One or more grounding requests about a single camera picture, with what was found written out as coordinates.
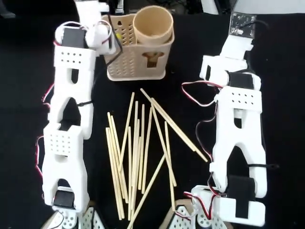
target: utensil holder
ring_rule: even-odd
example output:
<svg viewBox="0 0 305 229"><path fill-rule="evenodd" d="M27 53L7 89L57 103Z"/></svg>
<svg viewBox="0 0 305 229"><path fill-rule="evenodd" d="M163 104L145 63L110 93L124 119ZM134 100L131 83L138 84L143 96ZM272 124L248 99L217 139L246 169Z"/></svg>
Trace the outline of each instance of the utensil holder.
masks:
<svg viewBox="0 0 305 229"><path fill-rule="evenodd" d="M111 16L114 30L121 36L123 53L108 66L107 76L112 81L160 80L166 73L174 32L167 43L155 46L140 44L133 31L134 16ZM116 54L105 55L105 61L110 61Z"/></svg>

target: white robotic arm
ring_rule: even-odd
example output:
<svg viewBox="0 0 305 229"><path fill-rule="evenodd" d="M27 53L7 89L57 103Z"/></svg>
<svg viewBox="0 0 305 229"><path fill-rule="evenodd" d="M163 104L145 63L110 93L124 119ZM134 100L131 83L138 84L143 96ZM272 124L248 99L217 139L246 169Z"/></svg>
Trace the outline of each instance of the white robotic arm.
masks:
<svg viewBox="0 0 305 229"><path fill-rule="evenodd" d="M263 226L265 206L255 200L267 192L266 156L262 146L261 79L247 69L246 51L252 49L256 17L234 12L229 36L219 56L204 56L200 77L222 87L216 95L216 143L210 172L216 184L215 195L208 186L192 189L197 223L206 227L217 221ZM240 119L237 127L234 119ZM227 174L227 161L235 146L240 147L249 166L249 177ZM212 218L205 216L204 206L212 206Z"/></svg>
<svg viewBox="0 0 305 229"><path fill-rule="evenodd" d="M111 25L101 20L101 12L109 11L98 0L75 0L80 23L66 22L55 32L54 95L51 99L48 125L44 128L45 156L42 165L43 193L47 205L63 215L62 226L72 229L87 210L87 171L83 161L83 141L92 132L93 104L91 99L95 60L99 55L113 54L117 40ZM72 71L78 80L71 79ZM63 112L74 98L80 115L80 126L63 120ZM70 187L59 187L65 179Z"/></svg>

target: cylindrical cup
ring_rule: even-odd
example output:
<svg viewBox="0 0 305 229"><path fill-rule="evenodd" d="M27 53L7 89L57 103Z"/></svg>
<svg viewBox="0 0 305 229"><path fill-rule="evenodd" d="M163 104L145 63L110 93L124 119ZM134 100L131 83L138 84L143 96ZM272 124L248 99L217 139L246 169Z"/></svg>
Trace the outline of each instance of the cylindrical cup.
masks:
<svg viewBox="0 0 305 229"><path fill-rule="evenodd" d="M168 42L173 33L173 16L160 6L147 6L133 18L136 39L146 45L160 45Z"/></svg>

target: circuit board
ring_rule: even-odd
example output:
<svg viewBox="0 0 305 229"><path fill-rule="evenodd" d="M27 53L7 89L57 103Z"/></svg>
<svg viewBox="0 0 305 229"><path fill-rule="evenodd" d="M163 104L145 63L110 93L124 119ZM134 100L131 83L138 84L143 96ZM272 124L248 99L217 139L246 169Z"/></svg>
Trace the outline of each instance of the circuit board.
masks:
<svg viewBox="0 0 305 229"><path fill-rule="evenodd" d="M256 15L233 12L230 21L230 35L247 37L254 39L255 24L250 24L256 20Z"/></svg>

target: black table surface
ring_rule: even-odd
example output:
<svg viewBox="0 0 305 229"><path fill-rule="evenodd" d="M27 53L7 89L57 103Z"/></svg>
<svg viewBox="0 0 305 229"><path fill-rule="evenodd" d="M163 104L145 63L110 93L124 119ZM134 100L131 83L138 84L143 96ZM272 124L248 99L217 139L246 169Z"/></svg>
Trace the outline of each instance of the black table surface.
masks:
<svg viewBox="0 0 305 229"><path fill-rule="evenodd" d="M270 30L259 29L261 36L251 51L251 62L262 79L267 163L280 165L279 170L268 171L268 193L261 200L266 205L264 228L296 228L301 224L304 194L302 184L301 187L298 184L304 181L305 15L259 18L270 24ZM0 20L0 228L3 229L38 229L52 212L41 199L42 180L34 167L35 140L47 124L48 109L41 104L41 97L54 79L53 33L61 22L68 20L76 18ZM97 202L109 228L126 228L127 221L119 222L116 213L104 130L108 126L106 113L110 111L114 115L122 139L131 92L136 92L136 99L140 104L145 103L148 110L149 104L140 93L142 87L198 147L195 125L213 114L213 108L200 108L189 101L181 93L181 83L199 79L204 54L220 53L228 33L229 16L176 16L174 22L176 40L168 61L170 72L163 80L111 82L103 73L93 94L93 130L90 140L84 143L84 161L91 199ZM103 65L103 58L99 58L96 71ZM209 101L214 93L203 85L191 90L201 101ZM211 149L215 123L203 125L200 135ZM170 141L178 183L175 195L180 199L183 191L206 184L208 164L191 152L171 129ZM152 125L148 179L162 154L156 127ZM246 171L240 153L230 158L229 171L231 174ZM168 170L163 165L134 228L158 228L169 208Z"/></svg>

